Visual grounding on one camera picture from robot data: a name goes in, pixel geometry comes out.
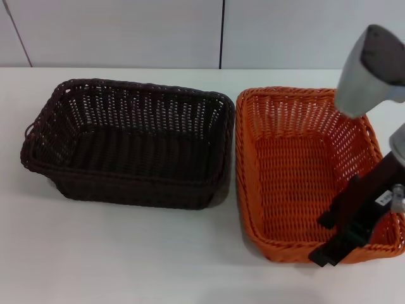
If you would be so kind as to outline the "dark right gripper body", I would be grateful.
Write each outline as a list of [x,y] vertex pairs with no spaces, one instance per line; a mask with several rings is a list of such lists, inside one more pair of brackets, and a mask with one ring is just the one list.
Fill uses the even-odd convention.
[[377,203],[396,184],[404,184],[404,166],[387,154],[376,167],[351,185],[347,195],[351,229],[372,229],[389,212],[390,202]]

